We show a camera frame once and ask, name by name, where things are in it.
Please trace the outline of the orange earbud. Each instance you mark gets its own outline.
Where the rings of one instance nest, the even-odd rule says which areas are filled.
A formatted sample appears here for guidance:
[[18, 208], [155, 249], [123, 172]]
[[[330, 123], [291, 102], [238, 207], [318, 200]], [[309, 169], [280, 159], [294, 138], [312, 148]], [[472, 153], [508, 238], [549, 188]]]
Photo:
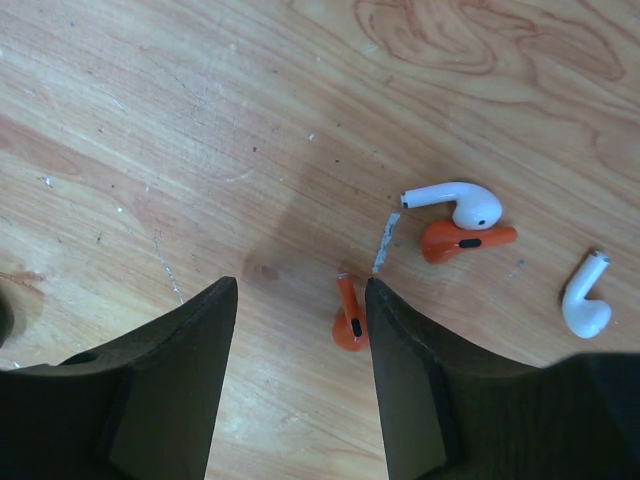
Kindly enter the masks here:
[[337, 285], [342, 301], [342, 310], [332, 327], [334, 342], [348, 352], [360, 352], [369, 347], [366, 315], [360, 305], [353, 282], [348, 273], [337, 277]]
[[443, 264], [464, 252], [513, 243], [517, 236], [517, 230], [511, 226], [464, 230], [450, 220], [440, 220], [425, 230], [422, 255], [429, 264]]

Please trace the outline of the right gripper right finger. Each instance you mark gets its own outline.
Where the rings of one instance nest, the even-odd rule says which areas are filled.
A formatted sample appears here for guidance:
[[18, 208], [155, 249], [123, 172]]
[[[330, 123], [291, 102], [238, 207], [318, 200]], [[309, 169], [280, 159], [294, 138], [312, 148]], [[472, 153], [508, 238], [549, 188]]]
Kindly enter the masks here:
[[638, 477], [637, 354], [536, 368], [468, 341], [378, 279], [365, 303], [390, 478]]

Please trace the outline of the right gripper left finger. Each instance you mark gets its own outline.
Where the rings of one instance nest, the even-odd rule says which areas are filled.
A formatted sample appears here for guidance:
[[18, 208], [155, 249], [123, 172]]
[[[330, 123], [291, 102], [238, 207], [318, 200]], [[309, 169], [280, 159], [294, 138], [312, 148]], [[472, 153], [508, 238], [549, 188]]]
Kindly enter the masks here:
[[1, 375], [5, 479], [201, 479], [234, 334], [223, 277], [57, 365]]

